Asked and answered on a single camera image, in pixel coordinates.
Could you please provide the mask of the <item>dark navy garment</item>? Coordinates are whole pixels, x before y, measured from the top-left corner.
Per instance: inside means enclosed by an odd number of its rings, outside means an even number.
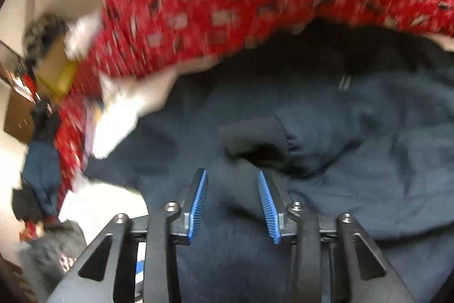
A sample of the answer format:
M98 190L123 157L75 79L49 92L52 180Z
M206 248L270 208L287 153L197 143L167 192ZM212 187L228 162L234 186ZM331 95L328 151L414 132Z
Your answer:
M149 210L203 168L202 226L178 250L184 302L281 302L291 261L268 235L266 169L322 215L352 213L417 302L453 272L453 53L381 28L311 23L180 77L89 178Z

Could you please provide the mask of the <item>white quilted bed cover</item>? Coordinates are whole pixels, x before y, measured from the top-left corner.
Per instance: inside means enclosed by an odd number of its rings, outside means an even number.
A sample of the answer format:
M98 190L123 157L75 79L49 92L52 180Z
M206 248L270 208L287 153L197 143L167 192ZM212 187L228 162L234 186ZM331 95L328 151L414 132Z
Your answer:
M89 129L85 134L88 153L96 159L107 158L135 129L141 117L163 108L177 79L174 68L141 80L102 75L105 106L92 105L89 110ZM146 203L138 191L88 179L82 169L75 171L72 186L63 201L59 220L76 222L88 244L115 215L125 213L134 218L147 214Z

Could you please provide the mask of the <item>person in blue jeans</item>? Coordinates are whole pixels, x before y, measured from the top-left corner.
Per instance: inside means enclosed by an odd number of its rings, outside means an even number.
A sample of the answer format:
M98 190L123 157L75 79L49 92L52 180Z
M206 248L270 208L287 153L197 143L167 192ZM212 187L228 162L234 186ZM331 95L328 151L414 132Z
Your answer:
M62 183L60 154L55 138L61 119L58 104L71 88L77 63L65 51L68 24L59 16L43 14L24 32L24 56L18 60L15 75L31 93L33 125L21 188L12 195L12 211L25 223L21 239L36 236L36 225L58 214Z

